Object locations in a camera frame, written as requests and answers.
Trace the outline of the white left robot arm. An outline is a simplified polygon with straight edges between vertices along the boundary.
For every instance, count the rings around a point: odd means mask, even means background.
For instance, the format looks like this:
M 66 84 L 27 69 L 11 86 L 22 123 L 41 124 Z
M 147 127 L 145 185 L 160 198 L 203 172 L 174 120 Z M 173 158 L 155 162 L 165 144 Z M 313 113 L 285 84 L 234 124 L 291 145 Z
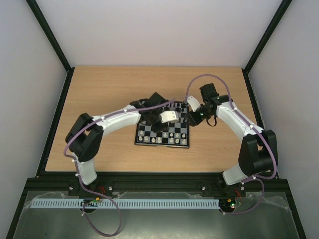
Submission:
M 161 131 L 170 122 L 178 120 L 176 111 L 163 109 L 173 102 L 174 100 L 166 100 L 155 92 L 149 98 L 132 101 L 111 113 L 99 116 L 81 114 L 65 138 L 66 146 L 63 151 L 64 156 L 71 158 L 75 164 L 79 181 L 88 186 L 97 179 L 94 158 L 103 137 L 142 121 Z

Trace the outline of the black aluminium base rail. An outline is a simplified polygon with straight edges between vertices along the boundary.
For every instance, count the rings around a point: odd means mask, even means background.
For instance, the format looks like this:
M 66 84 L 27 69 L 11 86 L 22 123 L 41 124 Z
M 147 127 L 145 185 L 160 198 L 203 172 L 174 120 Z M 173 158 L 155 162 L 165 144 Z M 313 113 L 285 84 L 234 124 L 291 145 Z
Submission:
M 75 173 L 48 172 L 29 178 L 24 192 L 62 191 L 71 196 L 84 197 L 87 190 L 114 196 L 120 192 L 187 192 L 206 197 L 233 197 L 236 192 L 259 192 L 264 187 L 266 192 L 290 193 L 286 179 L 275 178 L 262 183 L 252 181 L 244 185 L 223 186 L 221 173 L 111 173 L 99 172 L 97 179 L 88 186 L 81 187 Z

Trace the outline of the black and grey chessboard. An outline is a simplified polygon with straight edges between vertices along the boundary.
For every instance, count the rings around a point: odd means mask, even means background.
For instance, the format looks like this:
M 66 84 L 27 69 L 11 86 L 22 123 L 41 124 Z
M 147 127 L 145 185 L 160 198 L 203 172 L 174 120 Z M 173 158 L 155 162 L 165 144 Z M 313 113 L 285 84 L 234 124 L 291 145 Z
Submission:
M 186 104 L 182 101 L 176 101 L 174 103 L 169 104 L 168 106 L 163 107 L 163 110 L 174 110 L 178 113 L 179 121 L 174 123 L 169 123 L 169 129 L 167 131 L 161 131 L 161 132 L 152 132 L 151 125 L 145 121 L 140 122 L 137 125 L 136 128 L 136 136 L 135 136 L 135 142 L 134 145 L 142 145 L 142 146 L 166 146 L 166 147 L 175 147 L 175 148 L 189 148 L 190 147 L 190 131 L 189 131 L 189 125 L 184 122 L 184 118 L 189 112 L 188 107 Z M 169 139 L 171 138 L 169 136 L 170 133 L 173 133 L 173 139 L 174 142 L 170 143 Z M 175 143 L 175 134 L 180 134 L 180 142 L 179 144 Z M 139 141 L 139 136 L 143 137 L 143 141 Z M 161 137 L 161 143 L 157 142 L 157 138 Z M 186 144 L 182 144 L 182 140 L 186 139 Z

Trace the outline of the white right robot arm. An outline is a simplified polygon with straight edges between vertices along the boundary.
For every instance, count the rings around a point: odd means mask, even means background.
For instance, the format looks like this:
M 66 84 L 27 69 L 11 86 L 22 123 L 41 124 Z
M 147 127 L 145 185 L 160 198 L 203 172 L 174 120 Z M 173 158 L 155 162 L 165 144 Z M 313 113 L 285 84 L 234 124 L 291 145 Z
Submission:
M 229 95 L 219 95 L 213 83 L 200 88 L 203 102 L 194 96 L 186 95 L 190 107 L 185 122 L 197 126 L 210 118 L 222 120 L 241 141 L 238 163 L 222 172 L 217 183 L 218 191 L 230 194 L 235 184 L 245 183 L 248 179 L 262 178 L 262 173 L 271 171 L 270 178 L 277 174 L 277 139 L 272 130 L 264 130 L 249 120 L 236 106 Z

